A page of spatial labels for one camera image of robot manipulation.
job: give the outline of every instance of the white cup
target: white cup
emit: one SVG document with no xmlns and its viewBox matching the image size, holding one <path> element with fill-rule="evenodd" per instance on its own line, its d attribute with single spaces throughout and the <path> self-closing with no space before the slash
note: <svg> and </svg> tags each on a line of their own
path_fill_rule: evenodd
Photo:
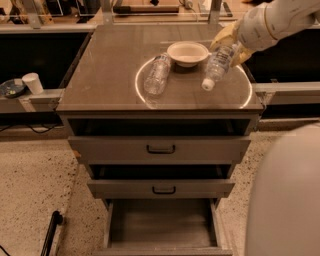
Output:
<svg viewBox="0 0 320 256">
<path fill-rule="evenodd" d="M 32 94 L 40 94 L 43 92 L 43 87 L 37 73 L 24 75 L 22 81 L 28 86 Z"/>
</svg>

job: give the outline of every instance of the metal drawer handle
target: metal drawer handle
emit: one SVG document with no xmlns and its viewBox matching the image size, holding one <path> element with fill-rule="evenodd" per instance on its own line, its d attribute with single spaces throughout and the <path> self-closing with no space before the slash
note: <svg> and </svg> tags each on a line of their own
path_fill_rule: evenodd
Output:
<svg viewBox="0 0 320 256">
<path fill-rule="evenodd" d="M 176 151 L 176 146 L 172 145 L 164 148 L 147 145 L 147 151 L 149 154 L 173 154 Z"/>
<path fill-rule="evenodd" d="M 173 195 L 176 193 L 177 189 L 176 186 L 173 186 L 172 188 L 155 188 L 152 187 L 152 192 L 156 195 Z"/>
</svg>

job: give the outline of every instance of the terrazzo floor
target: terrazzo floor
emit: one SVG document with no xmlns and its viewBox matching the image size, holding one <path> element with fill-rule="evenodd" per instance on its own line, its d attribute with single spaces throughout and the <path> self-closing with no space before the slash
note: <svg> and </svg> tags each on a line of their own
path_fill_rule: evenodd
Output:
<svg viewBox="0 0 320 256">
<path fill-rule="evenodd" d="M 250 189 L 259 162 L 285 132 L 310 121 L 264 121 L 232 179 L 236 185 L 222 199 L 217 215 L 223 244 L 244 255 Z M 0 132 L 0 245 L 11 256 L 40 255 L 53 211 L 64 216 L 51 255 L 90 256 L 103 244 L 107 212 L 86 186 L 89 179 L 71 151 L 63 127 L 35 134 L 27 128 Z M 6 255 L 0 250 L 0 256 Z"/>
</svg>

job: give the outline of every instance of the clear plastic bottle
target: clear plastic bottle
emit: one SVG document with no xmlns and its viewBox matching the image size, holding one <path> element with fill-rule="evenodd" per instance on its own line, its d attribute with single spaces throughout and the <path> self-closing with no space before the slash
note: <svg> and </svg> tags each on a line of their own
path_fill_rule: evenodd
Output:
<svg viewBox="0 0 320 256">
<path fill-rule="evenodd" d="M 204 90 L 211 91 L 215 84 L 228 72 L 235 48 L 235 45 L 231 47 L 221 45 L 211 54 L 205 71 L 206 75 L 202 82 Z"/>
<path fill-rule="evenodd" d="M 155 103 L 164 92 L 171 68 L 171 58 L 164 52 L 154 58 L 148 77 L 144 81 L 146 101 Z"/>
</svg>

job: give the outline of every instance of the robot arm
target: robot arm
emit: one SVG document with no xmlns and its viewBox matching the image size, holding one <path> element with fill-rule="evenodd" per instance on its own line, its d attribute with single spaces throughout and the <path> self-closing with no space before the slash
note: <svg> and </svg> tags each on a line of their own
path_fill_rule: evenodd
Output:
<svg viewBox="0 0 320 256">
<path fill-rule="evenodd" d="M 214 38 L 210 49 L 220 44 L 239 44 L 239 52 L 232 66 L 320 21 L 319 0 L 274 0 L 262 3 L 248 11 L 244 17 L 225 27 Z"/>
</svg>

